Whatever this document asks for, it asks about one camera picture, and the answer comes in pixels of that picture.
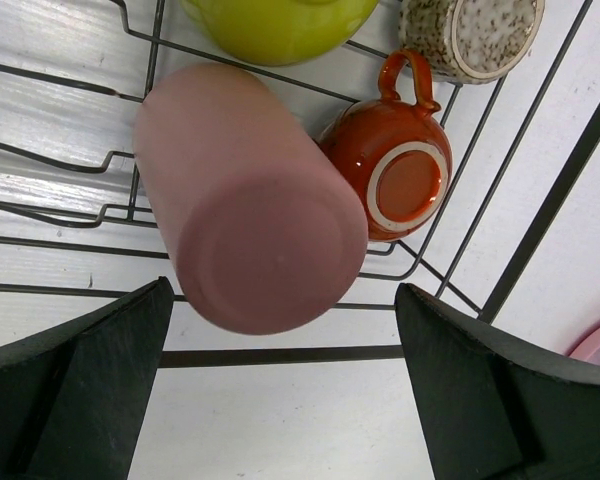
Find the pink tumbler cup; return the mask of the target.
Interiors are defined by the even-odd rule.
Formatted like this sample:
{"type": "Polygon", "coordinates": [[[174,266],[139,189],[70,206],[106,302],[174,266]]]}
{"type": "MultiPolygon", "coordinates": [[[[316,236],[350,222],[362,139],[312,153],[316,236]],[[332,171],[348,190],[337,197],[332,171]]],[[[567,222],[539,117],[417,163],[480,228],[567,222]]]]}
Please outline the pink tumbler cup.
{"type": "Polygon", "coordinates": [[[164,77],[138,110],[133,151],[181,290],[210,323],[289,331],[353,284],[361,202],[255,76],[199,63],[164,77]]]}

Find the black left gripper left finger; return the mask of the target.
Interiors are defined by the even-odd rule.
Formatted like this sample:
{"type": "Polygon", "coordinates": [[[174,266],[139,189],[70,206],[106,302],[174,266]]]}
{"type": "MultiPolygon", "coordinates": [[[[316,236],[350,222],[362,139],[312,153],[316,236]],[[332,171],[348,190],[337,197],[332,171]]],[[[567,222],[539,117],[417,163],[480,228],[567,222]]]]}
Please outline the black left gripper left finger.
{"type": "Polygon", "coordinates": [[[170,324],[160,277],[0,347],[0,479],[125,479],[170,324]]]}

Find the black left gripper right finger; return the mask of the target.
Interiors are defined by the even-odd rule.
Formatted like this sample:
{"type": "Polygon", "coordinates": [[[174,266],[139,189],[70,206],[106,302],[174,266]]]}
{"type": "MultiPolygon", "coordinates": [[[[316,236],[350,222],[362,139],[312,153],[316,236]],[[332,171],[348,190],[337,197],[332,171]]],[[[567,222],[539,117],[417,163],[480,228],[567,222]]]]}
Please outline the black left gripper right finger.
{"type": "Polygon", "coordinates": [[[600,366],[469,317],[413,284],[395,295],[437,479],[600,479],[600,366]]]}

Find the speckled ceramic cup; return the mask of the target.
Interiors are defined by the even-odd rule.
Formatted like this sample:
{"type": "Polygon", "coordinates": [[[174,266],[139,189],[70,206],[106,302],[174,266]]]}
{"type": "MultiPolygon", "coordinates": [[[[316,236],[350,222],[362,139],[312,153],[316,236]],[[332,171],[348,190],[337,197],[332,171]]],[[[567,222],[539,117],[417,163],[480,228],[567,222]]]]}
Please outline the speckled ceramic cup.
{"type": "Polygon", "coordinates": [[[544,11],[541,0],[403,1],[398,38],[435,75],[486,84],[508,74],[528,53],[544,11]]]}

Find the orange black mug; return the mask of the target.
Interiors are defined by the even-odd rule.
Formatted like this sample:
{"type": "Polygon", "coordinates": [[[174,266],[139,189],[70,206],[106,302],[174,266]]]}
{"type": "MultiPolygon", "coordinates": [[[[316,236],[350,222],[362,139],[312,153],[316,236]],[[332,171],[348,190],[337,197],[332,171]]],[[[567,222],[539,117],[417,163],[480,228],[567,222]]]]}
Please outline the orange black mug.
{"type": "Polygon", "coordinates": [[[391,242],[419,229],[441,207],[450,186],[452,151],[433,115],[427,60],[400,49],[379,73],[379,97],[344,110],[318,145],[357,193],[371,241],[391,242]]]}

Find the green bowl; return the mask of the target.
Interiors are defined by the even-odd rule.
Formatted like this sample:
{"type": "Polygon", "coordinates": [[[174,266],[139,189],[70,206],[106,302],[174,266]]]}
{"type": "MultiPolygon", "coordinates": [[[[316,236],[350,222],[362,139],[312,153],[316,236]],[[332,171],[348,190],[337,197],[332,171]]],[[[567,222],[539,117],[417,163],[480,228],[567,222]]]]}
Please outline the green bowl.
{"type": "Polygon", "coordinates": [[[341,46],[375,1],[182,1],[194,24],[227,54],[255,65],[287,66],[341,46]]]}

